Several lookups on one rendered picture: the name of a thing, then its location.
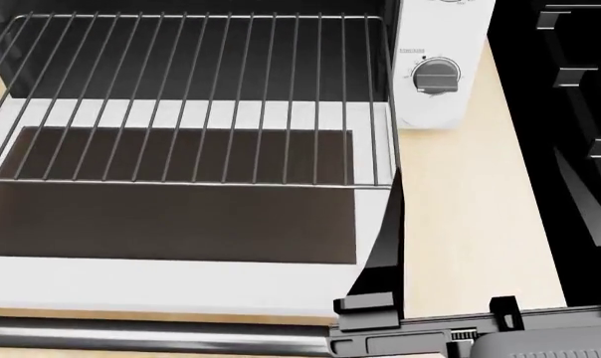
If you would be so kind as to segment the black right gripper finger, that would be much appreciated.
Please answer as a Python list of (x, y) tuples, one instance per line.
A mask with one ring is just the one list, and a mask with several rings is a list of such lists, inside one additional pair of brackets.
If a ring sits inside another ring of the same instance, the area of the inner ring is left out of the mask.
[(365, 266), (346, 297), (333, 301), (342, 331), (397, 328), (404, 318), (405, 201), (395, 169), (382, 223)]
[(521, 314), (514, 296), (492, 297), (489, 309), (499, 331), (521, 330)]

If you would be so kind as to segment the black stove cooktop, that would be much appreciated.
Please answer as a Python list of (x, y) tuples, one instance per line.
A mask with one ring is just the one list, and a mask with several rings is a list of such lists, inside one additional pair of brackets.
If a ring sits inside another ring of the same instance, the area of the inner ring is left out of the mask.
[(549, 5), (601, 0), (497, 0), (488, 40), (566, 302), (601, 304), (601, 247), (588, 235), (555, 151), (573, 123), (559, 106), (551, 63), (536, 24)]

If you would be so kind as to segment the grey round oven knob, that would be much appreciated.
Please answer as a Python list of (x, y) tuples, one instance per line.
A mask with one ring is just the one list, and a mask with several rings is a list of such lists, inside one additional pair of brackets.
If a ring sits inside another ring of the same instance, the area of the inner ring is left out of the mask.
[(443, 57), (425, 59), (412, 71), (416, 91), (430, 95), (458, 91), (460, 77), (456, 62)]

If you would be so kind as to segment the black stove grate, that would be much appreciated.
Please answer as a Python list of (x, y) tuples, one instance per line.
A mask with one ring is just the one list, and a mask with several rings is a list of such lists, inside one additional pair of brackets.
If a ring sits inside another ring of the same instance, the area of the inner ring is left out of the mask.
[(537, 31), (555, 66), (553, 88), (572, 132), (554, 149), (568, 193), (601, 247), (601, 5), (549, 5)]

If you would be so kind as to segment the white toaster oven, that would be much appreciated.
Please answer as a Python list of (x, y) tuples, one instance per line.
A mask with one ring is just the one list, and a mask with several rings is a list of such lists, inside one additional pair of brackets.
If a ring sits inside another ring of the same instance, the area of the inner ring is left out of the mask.
[[(138, 14), (379, 17), (394, 49), (393, 89), (400, 127), (448, 129), (465, 116), (496, 0), (0, 0), (0, 31), (11, 20)], [(412, 71), (443, 57), (459, 66), (458, 91), (416, 91)]]

